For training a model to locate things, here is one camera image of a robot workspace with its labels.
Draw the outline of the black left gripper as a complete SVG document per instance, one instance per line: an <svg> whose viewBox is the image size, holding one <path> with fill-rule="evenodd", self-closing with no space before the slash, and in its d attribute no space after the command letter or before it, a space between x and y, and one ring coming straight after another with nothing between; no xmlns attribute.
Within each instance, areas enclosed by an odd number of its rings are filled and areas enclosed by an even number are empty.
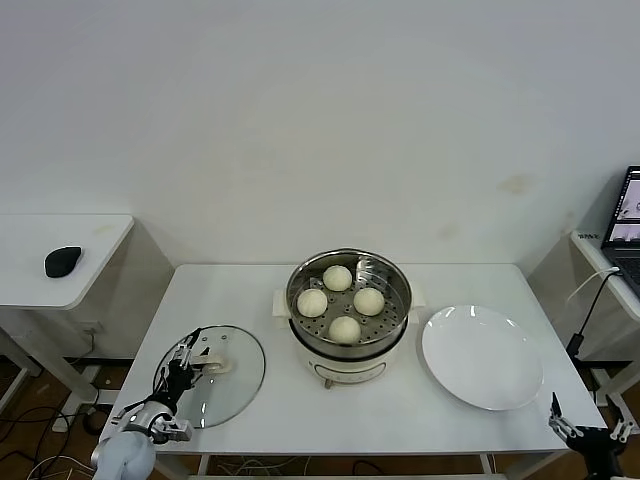
<svg viewBox="0 0 640 480"><path fill-rule="evenodd" d="M176 346L164 380L163 395L167 401L178 401L185 391L192 388L194 371L201 372L209 364L208 356L191 357L201 331L201 328L196 328Z"/></svg>

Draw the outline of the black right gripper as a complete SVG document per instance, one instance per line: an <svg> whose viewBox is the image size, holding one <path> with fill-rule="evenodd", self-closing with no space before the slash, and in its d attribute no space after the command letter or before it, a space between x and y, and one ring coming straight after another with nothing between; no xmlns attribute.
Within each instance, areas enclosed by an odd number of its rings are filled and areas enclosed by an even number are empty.
<svg viewBox="0 0 640 480"><path fill-rule="evenodd" d="M571 450L582 456L587 469L587 479L622 477L623 471L618 456L624 452L623 443L632 435L639 434L639 426L622 397L606 394L605 400L615 422L611 433L608 429L598 427L575 428L563 416L556 393L553 392L551 397L548 425L561 440L568 440Z"/></svg>

